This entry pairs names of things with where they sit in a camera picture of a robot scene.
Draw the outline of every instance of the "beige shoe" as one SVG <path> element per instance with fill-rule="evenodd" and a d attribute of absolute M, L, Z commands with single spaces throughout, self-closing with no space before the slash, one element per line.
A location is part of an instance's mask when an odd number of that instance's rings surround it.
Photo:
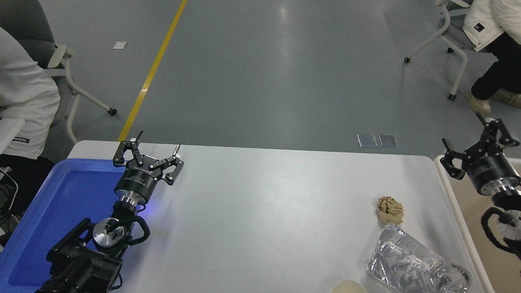
<path fill-rule="evenodd" d="M 490 105 L 488 103 L 488 100 L 478 100 L 476 97 L 474 97 L 472 95 L 470 90 L 465 92 L 465 97 L 467 97 L 472 110 L 474 110 L 478 113 L 481 113 L 483 115 L 490 114 Z"/>
<path fill-rule="evenodd" d="M 492 97 L 505 102 L 509 106 L 521 108 L 521 94 L 500 89 Z"/>

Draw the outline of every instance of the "person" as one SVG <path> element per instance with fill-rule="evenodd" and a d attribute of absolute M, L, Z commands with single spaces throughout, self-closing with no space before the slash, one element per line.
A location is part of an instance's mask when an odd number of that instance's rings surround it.
<path fill-rule="evenodd" d="M 52 78 L 2 28 L 0 44 L 0 117 L 25 120 L 25 125 L 0 154 L 0 191 L 7 193 L 0 212 L 9 217 L 29 206 L 54 166 L 40 155 L 60 96 Z"/>
<path fill-rule="evenodd" d="M 475 0 L 463 31 L 476 51 L 486 47 L 498 59 L 465 92 L 470 107 L 488 115 L 494 97 L 521 108 L 521 0 Z"/>

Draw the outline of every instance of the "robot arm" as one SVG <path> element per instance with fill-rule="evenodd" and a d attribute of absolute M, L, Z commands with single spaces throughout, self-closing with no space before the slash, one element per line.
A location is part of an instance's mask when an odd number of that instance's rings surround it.
<path fill-rule="evenodd" d="M 121 141 L 114 155 L 113 165 L 126 169 L 114 188 L 119 199 L 113 205 L 112 215 L 97 223 L 83 219 L 51 248 L 47 254 L 52 263 L 51 278 L 36 292 L 106 293 L 121 287 L 122 284 L 113 285 L 118 276 L 122 282 L 119 272 L 123 254 L 129 246 L 144 242 L 150 235 L 146 221 L 138 216 L 137 206 L 148 203 L 161 179 L 173 185 L 184 164 L 178 153 L 180 145 L 163 160 L 142 155 L 138 149 L 142 133 L 134 141 Z M 133 159 L 125 163 L 123 155 L 127 150 Z M 163 171 L 171 166 L 175 169 L 163 177 Z M 144 232 L 138 239 L 132 239 L 134 223 Z M 96 250 L 86 247 L 90 241 Z"/>
<path fill-rule="evenodd" d="M 504 149 L 516 147 L 520 142 L 512 138 L 501 119 L 486 121 L 481 114 L 477 115 L 483 124 L 479 141 L 460 153 L 453 150 L 449 140 L 443 139 L 446 152 L 440 162 L 455 179 L 461 180 L 468 174 L 476 191 L 490 196 L 492 203 L 504 210 L 489 208 L 481 218 L 481 225 L 496 247 L 521 260 L 521 193 L 515 189 L 521 177 L 503 154 Z M 454 166 L 454 159 L 462 161 L 461 168 Z M 499 216 L 499 230 L 508 246 L 497 241 L 489 228 L 488 221 L 494 214 Z"/>

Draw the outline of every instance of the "yellow line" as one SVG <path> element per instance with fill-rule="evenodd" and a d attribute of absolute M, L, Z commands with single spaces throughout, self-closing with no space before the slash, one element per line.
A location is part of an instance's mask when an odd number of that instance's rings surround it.
<path fill-rule="evenodd" d="M 186 4 L 187 4 L 187 0 L 183 0 L 181 2 L 181 5 L 179 6 L 179 9 L 177 10 L 176 16 L 174 17 L 172 24 L 170 25 L 170 28 L 168 29 L 168 32 L 166 33 L 165 39 L 163 40 L 163 44 L 161 45 L 161 48 L 159 49 L 159 52 L 157 53 L 156 59 L 154 60 L 154 63 L 152 64 L 152 68 L 150 68 L 150 72 L 148 73 L 148 76 L 146 77 L 145 83 L 143 84 L 143 87 L 141 88 L 141 91 L 139 92 L 138 98 L 136 99 L 136 101 L 134 103 L 134 107 L 132 107 L 129 117 L 127 118 L 127 122 L 125 122 L 125 125 L 123 126 L 123 129 L 121 130 L 118 141 L 126 139 L 127 135 L 129 134 L 130 128 L 132 127 L 132 124 L 134 123 L 134 119 L 135 119 L 136 115 L 138 114 L 139 108 L 141 107 L 141 104 L 143 103 L 143 100 L 145 99 L 146 92 L 148 91 L 150 83 L 152 82 L 152 79 L 154 78 L 154 75 L 156 74 L 156 70 L 159 67 L 159 63 L 161 62 L 161 59 L 163 57 L 163 54 L 165 53 L 166 47 L 168 46 L 168 42 L 170 42 L 173 31 L 174 31 L 174 29 L 176 29 L 177 22 L 179 21 L 179 18 L 181 17 L 181 13 L 183 13 L 183 9 Z"/>

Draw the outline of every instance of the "blue tray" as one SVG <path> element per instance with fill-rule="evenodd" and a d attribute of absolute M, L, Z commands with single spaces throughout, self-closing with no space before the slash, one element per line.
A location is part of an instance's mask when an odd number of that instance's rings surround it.
<path fill-rule="evenodd" d="M 45 260 L 49 249 L 82 219 L 97 222 L 111 215 L 118 199 L 113 190 L 124 170 L 110 160 L 56 164 L 0 253 L 0 292 L 39 289 L 50 278 L 51 263 Z"/>

